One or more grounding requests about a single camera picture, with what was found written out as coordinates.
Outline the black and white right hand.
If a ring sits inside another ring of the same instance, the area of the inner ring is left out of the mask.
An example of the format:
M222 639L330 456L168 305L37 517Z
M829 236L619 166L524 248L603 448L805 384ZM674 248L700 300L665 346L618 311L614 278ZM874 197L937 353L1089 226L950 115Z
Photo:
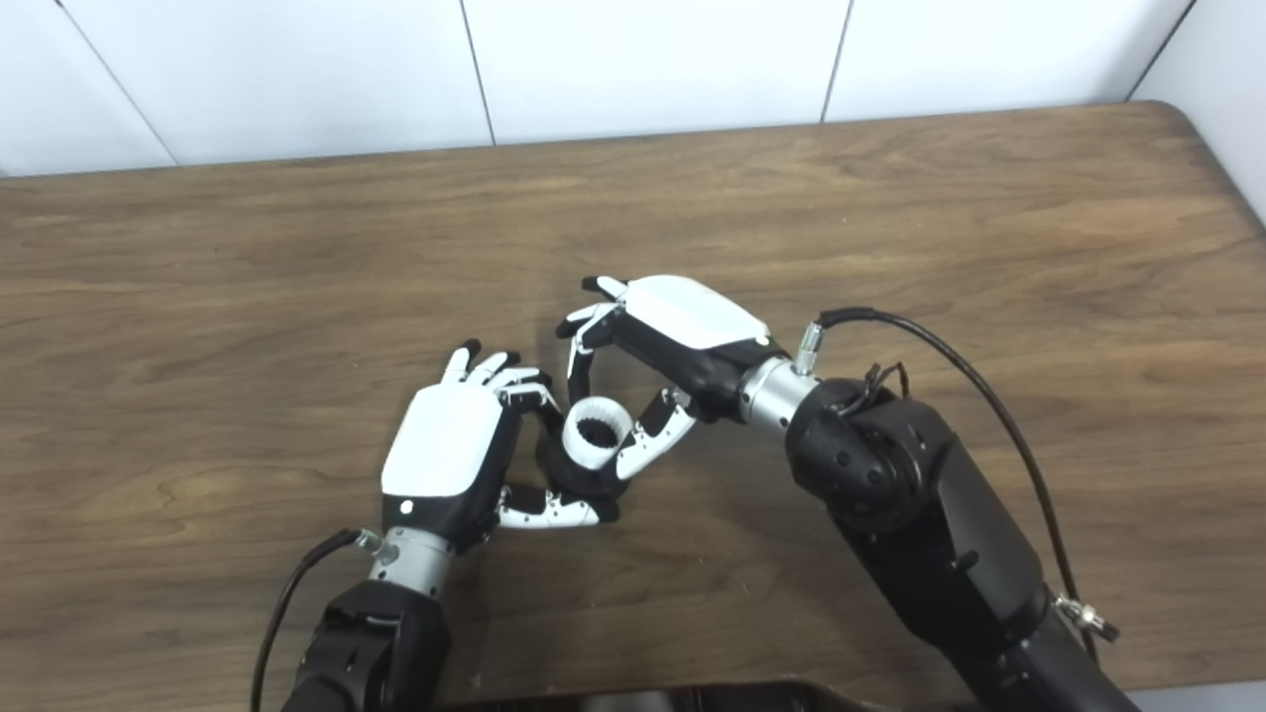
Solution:
M548 469L565 490L617 497L674 448L693 424L729 421L782 436L817 383L798 372L768 326L690 277L584 279L603 302L570 312L555 334L568 342L571 403ZM668 380L639 416L598 397L589 369L614 346Z

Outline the black and white left hand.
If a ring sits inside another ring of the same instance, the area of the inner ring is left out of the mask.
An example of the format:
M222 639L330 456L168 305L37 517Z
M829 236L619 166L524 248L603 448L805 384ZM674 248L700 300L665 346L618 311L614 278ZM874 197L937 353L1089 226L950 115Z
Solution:
M580 528L618 521L619 505L562 492L508 486L525 416L547 435L563 423L551 375L517 351L481 356L479 338L447 359L438 383L408 402L380 478L385 530L417 530L456 554L487 541L509 519L519 530Z

